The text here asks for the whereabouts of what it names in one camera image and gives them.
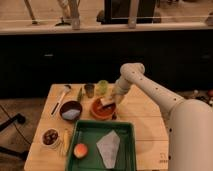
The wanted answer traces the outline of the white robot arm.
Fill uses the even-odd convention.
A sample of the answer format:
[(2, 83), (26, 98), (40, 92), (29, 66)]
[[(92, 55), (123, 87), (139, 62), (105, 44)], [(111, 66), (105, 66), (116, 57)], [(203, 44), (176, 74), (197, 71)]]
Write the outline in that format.
[(170, 91), (144, 72), (141, 63), (123, 64), (112, 97), (120, 103), (135, 85), (169, 114), (168, 171), (213, 171), (213, 109)]

